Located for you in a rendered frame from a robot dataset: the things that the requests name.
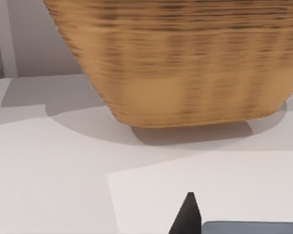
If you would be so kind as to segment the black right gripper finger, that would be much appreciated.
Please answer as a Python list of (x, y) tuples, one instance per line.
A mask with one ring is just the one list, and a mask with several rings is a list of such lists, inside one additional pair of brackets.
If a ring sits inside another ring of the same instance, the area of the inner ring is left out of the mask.
[(168, 234), (202, 234), (202, 218), (194, 192), (188, 192)]

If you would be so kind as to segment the dark grey rounded block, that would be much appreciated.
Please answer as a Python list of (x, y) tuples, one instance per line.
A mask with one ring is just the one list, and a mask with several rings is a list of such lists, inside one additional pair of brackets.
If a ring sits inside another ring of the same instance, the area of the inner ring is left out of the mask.
[(202, 234), (293, 234), (293, 222), (210, 221)]

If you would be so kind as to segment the woven wicker basket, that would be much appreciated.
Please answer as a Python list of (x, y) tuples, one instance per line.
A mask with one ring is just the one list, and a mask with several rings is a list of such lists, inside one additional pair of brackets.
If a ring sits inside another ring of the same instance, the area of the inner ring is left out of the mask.
[(42, 0), (115, 118), (244, 121), (293, 93), (293, 0)]

